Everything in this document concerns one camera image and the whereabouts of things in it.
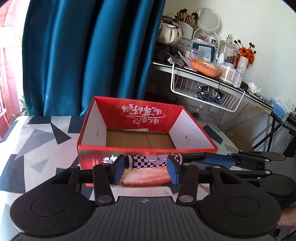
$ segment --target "ribbed gray panel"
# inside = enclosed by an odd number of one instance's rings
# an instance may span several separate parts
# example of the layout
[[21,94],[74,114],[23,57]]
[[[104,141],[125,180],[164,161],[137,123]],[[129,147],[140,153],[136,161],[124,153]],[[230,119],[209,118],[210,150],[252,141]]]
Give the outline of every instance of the ribbed gray panel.
[[[24,234],[14,241],[235,241],[211,231],[190,207],[176,205],[170,197],[121,197],[112,206],[99,207],[76,231],[55,238]],[[244,241],[275,241],[271,235]]]

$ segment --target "blue curtain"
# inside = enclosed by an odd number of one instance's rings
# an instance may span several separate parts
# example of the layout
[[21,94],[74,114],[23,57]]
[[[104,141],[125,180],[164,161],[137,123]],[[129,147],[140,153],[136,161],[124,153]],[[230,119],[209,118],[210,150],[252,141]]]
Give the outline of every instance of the blue curtain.
[[143,99],[165,0],[31,0],[29,115],[85,115],[93,96]]

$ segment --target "orange plate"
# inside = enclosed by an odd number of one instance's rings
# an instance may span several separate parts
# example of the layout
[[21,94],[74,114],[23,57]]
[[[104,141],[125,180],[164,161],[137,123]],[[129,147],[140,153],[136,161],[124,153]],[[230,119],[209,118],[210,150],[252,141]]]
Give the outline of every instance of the orange plate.
[[206,63],[199,59],[192,59],[190,61],[191,67],[209,77],[217,77],[222,70],[214,67],[213,65]]

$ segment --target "white pouch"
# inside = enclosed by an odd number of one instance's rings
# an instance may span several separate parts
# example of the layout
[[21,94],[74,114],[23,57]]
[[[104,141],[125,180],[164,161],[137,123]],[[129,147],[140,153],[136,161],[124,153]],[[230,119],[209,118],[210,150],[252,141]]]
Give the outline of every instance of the white pouch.
[[180,27],[167,23],[160,23],[156,42],[161,44],[177,44],[183,37],[183,30]]

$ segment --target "white wire basket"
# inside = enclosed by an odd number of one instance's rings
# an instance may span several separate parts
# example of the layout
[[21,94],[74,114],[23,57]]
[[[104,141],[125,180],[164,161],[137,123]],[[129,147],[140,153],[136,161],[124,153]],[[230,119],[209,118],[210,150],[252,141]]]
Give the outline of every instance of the white wire basket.
[[[242,98],[245,95],[245,91],[227,86],[225,83],[222,83],[218,80],[215,81],[207,77],[191,74],[190,72],[177,70],[174,68],[174,66],[175,65],[172,67],[170,85],[172,92],[229,112],[235,112],[237,110]],[[220,104],[204,101],[198,98],[198,87],[206,85],[214,87],[222,93],[223,96],[220,98]]]

